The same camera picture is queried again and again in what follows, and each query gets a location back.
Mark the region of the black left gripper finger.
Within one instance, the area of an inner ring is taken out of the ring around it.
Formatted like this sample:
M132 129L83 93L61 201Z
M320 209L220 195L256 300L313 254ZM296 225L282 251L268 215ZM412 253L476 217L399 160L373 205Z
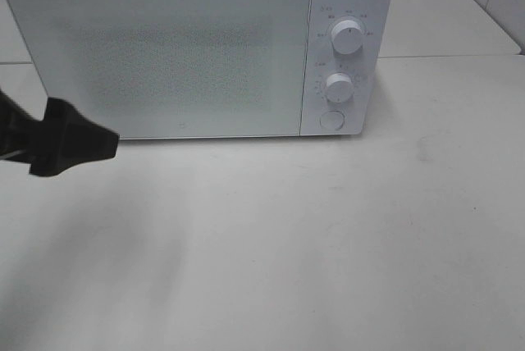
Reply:
M52 177L73 166L116 156L119 134L82 116L70 103L49 98L30 130L30 174Z

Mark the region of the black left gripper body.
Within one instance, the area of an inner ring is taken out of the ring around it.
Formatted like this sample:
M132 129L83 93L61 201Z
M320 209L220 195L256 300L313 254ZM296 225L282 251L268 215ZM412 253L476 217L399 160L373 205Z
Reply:
M1 159L38 164L43 153L38 144L42 121L32 117L4 92L1 92Z

